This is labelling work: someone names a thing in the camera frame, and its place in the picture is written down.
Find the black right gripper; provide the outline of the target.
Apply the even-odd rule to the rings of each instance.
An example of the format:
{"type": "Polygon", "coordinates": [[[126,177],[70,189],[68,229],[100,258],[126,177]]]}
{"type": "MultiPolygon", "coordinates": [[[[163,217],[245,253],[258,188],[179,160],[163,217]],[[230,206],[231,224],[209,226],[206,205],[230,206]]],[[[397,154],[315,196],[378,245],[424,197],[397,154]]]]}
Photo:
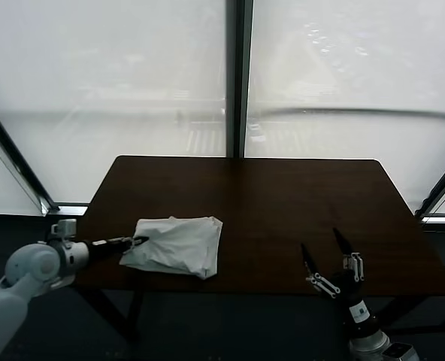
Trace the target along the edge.
{"type": "Polygon", "coordinates": [[[343,267],[353,272],[338,272],[324,278],[318,271],[316,263],[306,246],[301,243],[301,253],[307,269],[306,281],[321,294],[335,299],[341,316],[344,331],[348,339],[366,338],[376,333],[380,326],[371,309],[361,296],[362,283],[365,280],[364,262],[361,254],[355,252],[349,241],[341,232],[333,228],[336,242],[343,254],[343,267]]]}

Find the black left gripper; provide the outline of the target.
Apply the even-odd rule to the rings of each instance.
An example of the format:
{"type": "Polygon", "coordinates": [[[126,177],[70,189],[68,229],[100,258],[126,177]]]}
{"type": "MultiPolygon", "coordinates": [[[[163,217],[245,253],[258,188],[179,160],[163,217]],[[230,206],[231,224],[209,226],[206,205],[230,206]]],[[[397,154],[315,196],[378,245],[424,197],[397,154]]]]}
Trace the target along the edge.
{"type": "Polygon", "coordinates": [[[148,240],[149,238],[147,236],[136,236],[91,241],[90,243],[86,243],[83,258],[86,260],[107,259],[119,253],[125,256],[148,240]]]}

